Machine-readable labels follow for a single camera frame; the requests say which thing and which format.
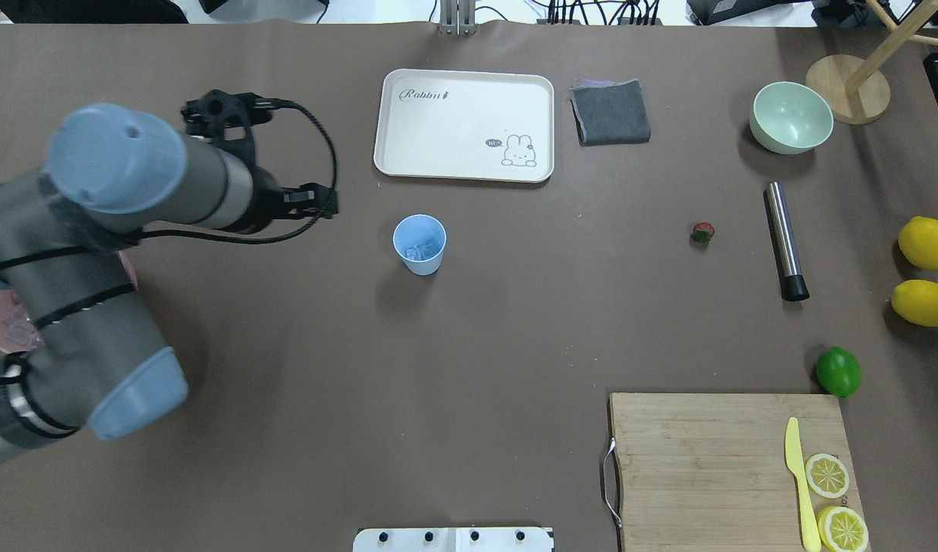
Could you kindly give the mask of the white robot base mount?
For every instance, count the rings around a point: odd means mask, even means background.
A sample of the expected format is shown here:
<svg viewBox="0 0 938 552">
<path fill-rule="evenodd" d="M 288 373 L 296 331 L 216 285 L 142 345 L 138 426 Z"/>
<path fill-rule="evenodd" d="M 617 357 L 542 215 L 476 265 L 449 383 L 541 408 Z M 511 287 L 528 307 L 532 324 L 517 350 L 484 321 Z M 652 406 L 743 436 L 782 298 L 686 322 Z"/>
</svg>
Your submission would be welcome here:
<svg viewBox="0 0 938 552">
<path fill-rule="evenodd" d="M 555 551 L 554 532 L 544 527 L 366 528 L 353 551 Z"/>
</svg>

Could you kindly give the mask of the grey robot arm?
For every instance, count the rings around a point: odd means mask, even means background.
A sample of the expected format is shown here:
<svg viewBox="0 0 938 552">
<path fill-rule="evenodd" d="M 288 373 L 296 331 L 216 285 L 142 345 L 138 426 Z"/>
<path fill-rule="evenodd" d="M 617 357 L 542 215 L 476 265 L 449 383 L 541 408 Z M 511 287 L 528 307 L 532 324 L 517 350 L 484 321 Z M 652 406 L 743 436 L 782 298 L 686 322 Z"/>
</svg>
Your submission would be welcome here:
<svg viewBox="0 0 938 552">
<path fill-rule="evenodd" d="M 0 184 L 0 290 L 41 338 L 0 357 L 0 465 L 89 429 L 111 441 L 185 401 L 174 350 L 120 253 L 159 237 L 258 245 L 280 219 L 306 228 L 338 212 L 329 186 L 276 184 L 258 167 L 252 127 L 287 99 L 218 90 L 183 109 L 185 130 L 113 103 L 76 109 L 44 163 Z"/>
</svg>

